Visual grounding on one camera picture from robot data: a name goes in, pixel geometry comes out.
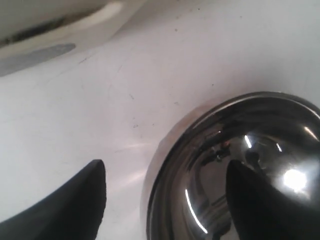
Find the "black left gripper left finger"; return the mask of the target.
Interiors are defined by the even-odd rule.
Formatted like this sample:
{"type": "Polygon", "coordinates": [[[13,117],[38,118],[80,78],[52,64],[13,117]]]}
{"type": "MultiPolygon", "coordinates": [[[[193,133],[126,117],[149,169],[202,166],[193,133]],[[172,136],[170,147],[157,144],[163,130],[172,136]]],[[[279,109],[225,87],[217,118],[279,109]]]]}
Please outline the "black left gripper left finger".
{"type": "Polygon", "coordinates": [[[2,240],[94,240],[107,202],[102,160],[88,163],[30,208],[0,223],[2,240]]]}

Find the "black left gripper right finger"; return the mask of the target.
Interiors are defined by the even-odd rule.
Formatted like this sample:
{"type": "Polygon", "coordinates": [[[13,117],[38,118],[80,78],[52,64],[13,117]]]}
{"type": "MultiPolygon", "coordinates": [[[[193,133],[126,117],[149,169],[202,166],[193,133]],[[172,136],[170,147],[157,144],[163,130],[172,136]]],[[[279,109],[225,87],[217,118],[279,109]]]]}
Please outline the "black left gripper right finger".
{"type": "Polygon", "coordinates": [[[320,213],[282,194],[238,160],[227,166],[225,195],[241,240],[318,240],[320,213]]]}

